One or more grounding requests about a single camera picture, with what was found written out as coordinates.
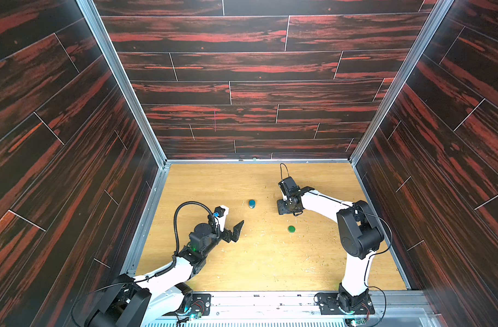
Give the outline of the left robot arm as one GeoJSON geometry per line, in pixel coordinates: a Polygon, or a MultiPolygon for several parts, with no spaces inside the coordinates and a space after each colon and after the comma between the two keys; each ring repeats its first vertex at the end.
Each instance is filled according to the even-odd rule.
{"type": "Polygon", "coordinates": [[[146,326],[166,313],[187,312],[192,291],[184,285],[205,266],[208,254],[220,241],[239,240],[244,222],[228,230],[224,219],[200,223],[190,233],[190,242],[175,256],[175,263],[145,276],[120,275],[85,319],[84,326],[146,326]]]}

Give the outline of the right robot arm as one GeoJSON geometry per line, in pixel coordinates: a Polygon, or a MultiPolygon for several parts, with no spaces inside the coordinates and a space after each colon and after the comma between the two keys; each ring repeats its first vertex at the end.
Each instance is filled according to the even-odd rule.
{"type": "Polygon", "coordinates": [[[374,313],[368,276],[370,263],[385,234],[380,218],[365,201],[347,202],[326,196],[312,187],[300,188],[292,177],[278,183],[283,198],[277,201],[281,215],[301,215],[314,211],[338,225],[341,245],[347,252],[346,268],[337,293],[318,293],[317,302],[324,315],[374,313]]]}

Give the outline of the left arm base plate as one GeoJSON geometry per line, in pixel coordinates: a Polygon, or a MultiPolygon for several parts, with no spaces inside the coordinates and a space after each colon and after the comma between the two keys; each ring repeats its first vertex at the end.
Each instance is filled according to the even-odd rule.
{"type": "Polygon", "coordinates": [[[199,318],[209,316],[211,311],[212,295],[209,293],[191,292],[184,295],[176,309],[165,311],[163,316],[181,316],[199,318]]]}

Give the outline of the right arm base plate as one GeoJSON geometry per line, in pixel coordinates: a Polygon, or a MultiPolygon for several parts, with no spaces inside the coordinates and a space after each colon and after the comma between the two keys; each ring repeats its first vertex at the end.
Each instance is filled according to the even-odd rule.
{"type": "Polygon", "coordinates": [[[375,313],[375,308],[368,292],[364,292],[359,296],[351,296],[346,292],[319,292],[314,296],[314,303],[318,306],[323,316],[371,316],[375,313]]]}

